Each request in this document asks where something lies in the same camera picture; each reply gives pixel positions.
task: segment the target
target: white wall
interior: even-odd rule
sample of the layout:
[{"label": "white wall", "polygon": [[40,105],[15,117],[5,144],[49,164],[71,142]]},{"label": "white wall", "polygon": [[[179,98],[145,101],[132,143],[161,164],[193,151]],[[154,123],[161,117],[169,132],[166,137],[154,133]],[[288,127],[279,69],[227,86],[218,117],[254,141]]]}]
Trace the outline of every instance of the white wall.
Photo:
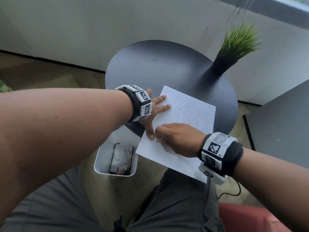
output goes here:
[{"label": "white wall", "polygon": [[0,0],[0,11],[0,49],[99,70],[147,39],[214,60],[231,24],[250,21],[264,43],[226,72],[239,100],[265,104],[309,79],[307,30],[213,0]]}]

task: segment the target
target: forearm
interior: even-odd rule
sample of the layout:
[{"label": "forearm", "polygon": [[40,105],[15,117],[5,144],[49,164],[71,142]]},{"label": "forearm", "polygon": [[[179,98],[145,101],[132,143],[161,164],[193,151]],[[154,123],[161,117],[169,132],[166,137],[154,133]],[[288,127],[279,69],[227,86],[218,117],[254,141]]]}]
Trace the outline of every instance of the forearm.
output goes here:
[{"label": "forearm", "polygon": [[244,148],[233,177],[293,231],[309,231],[309,169]]},{"label": "forearm", "polygon": [[94,152],[133,112],[125,93],[99,89],[10,92],[0,105],[1,218]]}]

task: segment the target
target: black vase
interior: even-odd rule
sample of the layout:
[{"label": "black vase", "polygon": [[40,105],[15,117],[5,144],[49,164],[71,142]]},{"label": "black vase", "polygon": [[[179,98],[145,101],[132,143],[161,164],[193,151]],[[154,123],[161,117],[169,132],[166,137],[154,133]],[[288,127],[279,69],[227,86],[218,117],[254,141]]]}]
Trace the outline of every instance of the black vase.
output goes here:
[{"label": "black vase", "polygon": [[227,71],[227,69],[229,69],[235,63],[237,63],[237,60],[233,62],[228,62],[220,56],[219,52],[213,64],[211,65],[211,70],[214,72],[215,75],[221,76],[223,73]]}]

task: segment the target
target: floor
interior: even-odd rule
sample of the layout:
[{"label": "floor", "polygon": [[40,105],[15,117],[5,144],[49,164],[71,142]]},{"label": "floor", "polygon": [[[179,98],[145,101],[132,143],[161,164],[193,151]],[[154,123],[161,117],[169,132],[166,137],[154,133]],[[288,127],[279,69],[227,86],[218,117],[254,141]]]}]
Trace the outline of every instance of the floor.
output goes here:
[{"label": "floor", "polygon": [[[0,53],[0,79],[13,90],[47,87],[105,88],[104,74],[3,53]],[[239,116],[230,132],[246,148],[250,148],[250,144],[242,115],[256,108],[239,103]],[[127,225],[152,188],[159,183],[166,167],[139,156],[137,170],[132,177],[123,179],[104,176],[93,169],[96,153],[81,163],[81,179],[85,191],[102,226],[113,229],[113,221],[120,214]],[[219,201],[261,206],[244,187],[241,190],[241,195],[223,195]],[[238,185],[232,178],[217,186],[218,195],[223,192],[237,194],[238,191]]]}]

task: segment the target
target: cable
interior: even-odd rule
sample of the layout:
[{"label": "cable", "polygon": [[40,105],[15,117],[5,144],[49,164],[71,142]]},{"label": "cable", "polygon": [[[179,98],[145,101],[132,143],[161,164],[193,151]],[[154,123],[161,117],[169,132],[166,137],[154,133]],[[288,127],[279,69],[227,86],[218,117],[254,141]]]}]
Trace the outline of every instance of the cable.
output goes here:
[{"label": "cable", "polygon": [[233,194],[230,194],[230,193],[226,193],[226,192],[224,192],[224,193],[222,193],[220,196],[219,196],[219,198],[218,198],[218,200],[220,199],[220,197],[222,196],[222,195],[231,195],[231,196],[238,196],[238,195],[240,195],[241,194],[241,187],[240,187],[240,184],[238,183],[238,181],[236,181],[235,180],[235,182],[237,183],[237,185],[238,185],[238,187],[239,187],[239,193],[237,194],[237,195],[233,195]]}]

